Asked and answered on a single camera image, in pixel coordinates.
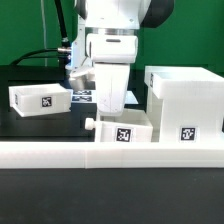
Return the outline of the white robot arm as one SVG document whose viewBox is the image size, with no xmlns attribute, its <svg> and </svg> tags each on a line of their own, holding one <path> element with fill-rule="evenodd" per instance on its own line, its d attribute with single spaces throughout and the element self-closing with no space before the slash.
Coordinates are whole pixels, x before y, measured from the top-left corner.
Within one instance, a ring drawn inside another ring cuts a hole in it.
<svg viewBox="0 0 224 224">
<path fill-rule="evenodd" d="M 71 47 L 69 82 L 82 90 L 95 78 L 96 103 L 102 116 L 123 113 L 130 65 L 136 61 L 142 27 L 156 28 L 174 10 L 175 0 L 75 0 L 84 33 Z"/>
</svg>

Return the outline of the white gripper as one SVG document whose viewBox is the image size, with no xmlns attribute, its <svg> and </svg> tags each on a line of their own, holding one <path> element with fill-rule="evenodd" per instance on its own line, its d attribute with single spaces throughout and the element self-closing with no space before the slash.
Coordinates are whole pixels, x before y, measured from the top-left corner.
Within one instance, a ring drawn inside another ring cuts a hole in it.
<svg viewBox="0 0 224 224">
<path fill-rule="evenodd" d="M 101 116 L 123 113 L 130 74 L 128 64 L 94 64 L 96 102 Z"/>
</svg>

